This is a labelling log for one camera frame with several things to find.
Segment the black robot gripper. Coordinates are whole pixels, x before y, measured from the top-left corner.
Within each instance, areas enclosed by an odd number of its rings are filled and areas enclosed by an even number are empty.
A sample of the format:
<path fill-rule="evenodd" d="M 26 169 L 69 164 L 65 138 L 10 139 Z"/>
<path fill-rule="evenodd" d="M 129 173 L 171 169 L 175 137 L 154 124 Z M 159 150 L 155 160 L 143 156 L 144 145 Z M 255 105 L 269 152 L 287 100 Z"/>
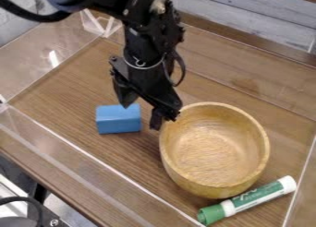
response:
<path fill-rule="evenodd" d="M 128 66 L 117 56 L 111 56 L 108 63 L 119 104 L 128 108 L 136 98 L 142 98 L 152 107 L 150 129 L 159 130 L 164 120 L 175 120 L 182 108 L 182 100 L 174 90 L 182 79 L 174 82 L 170 78 L 174 65 L 182 66 L 182 58 L 168 56 L 148 69 Z"/>

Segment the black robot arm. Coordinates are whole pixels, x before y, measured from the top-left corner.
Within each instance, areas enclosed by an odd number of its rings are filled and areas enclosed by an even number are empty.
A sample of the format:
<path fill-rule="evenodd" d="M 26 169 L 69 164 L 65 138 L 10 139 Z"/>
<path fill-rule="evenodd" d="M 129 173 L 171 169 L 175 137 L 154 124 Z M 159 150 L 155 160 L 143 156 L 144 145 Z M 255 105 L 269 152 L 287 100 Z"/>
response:
<path fill-rule="evenodd" d="M 123 54 L 108 59 L 113 91 L 121 107 L 136 99 L 151 105 L 150 128 L 158 130 L 164 121 L 176 119 L 182 99 L 178 83 L 171 80 L 174 67 L 184 66 L 176 53 L 184 28 L 171 0 L 46 0 L 56 8 L 38 15 L 10 0 L 0 0 L 8 13 L 40 23 L 57 22 L 87 8 L 100 11 L 121 22 Z"/>

